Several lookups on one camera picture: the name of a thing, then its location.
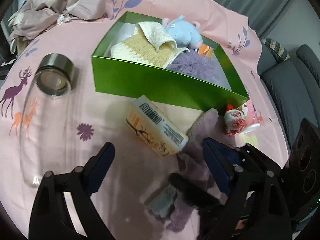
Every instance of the blue stuffed elephant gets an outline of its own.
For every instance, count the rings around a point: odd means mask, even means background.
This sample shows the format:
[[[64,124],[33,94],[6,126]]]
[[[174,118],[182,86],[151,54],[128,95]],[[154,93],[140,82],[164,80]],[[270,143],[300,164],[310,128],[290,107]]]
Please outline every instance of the blue stuffed elephant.
[[[183,20],[184,18],[184,15],[180,15],[178,19],[173,21],[170,21],[169,18],[164,18],[162,25],[166,32],[175,39],[178,48],[189,47],[190,49],[199,49],[203,42],[198,31],[200,23],[190,23]]]

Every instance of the glass jar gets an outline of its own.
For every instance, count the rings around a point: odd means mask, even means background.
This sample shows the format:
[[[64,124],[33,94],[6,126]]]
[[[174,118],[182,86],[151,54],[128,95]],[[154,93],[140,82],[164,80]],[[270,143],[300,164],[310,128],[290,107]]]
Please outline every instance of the glass jar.
[[[66,148],[73,70],[67,57],[48,54],[30,85],[20,113],[19,141],[23,177],[31,186],[37,187],[48,170],[59,174],[75,166],[75,156]]]

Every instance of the green box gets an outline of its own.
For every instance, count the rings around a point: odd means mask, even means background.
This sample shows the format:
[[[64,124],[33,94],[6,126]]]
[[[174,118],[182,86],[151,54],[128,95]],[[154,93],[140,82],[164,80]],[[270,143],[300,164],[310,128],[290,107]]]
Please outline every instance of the green box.
[[[170,70],[104,57],[112,40],[124,23],[141,21],[161,23],[161,19],[144,14],[126,12],[110,28],[91,56],[97,92],[139,98],[207,111],[215,108],[223,114],[226,103],[238,107],[249,98],[238,73],[216,42],[202,36],[203,42],[214,49],[232,91]]]

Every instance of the metal lid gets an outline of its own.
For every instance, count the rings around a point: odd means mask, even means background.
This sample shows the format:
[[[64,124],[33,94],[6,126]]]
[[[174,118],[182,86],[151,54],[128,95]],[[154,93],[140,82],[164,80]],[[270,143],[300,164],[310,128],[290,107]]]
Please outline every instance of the metal lid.
[[[46,55],[37,71],[38,88],[51,96],[65,95],[72,88],[73,63],[66,56],[52,53]]]

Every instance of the patterned pillow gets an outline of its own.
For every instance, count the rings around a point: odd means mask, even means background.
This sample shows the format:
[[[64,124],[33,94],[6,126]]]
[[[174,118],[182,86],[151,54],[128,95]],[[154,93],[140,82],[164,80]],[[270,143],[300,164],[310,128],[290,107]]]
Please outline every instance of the patterned pillow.
[[[281,63],[290,58],[288,51],[279,42],[270,38],[266,38],[261,41],[267,46],[278,63]]]

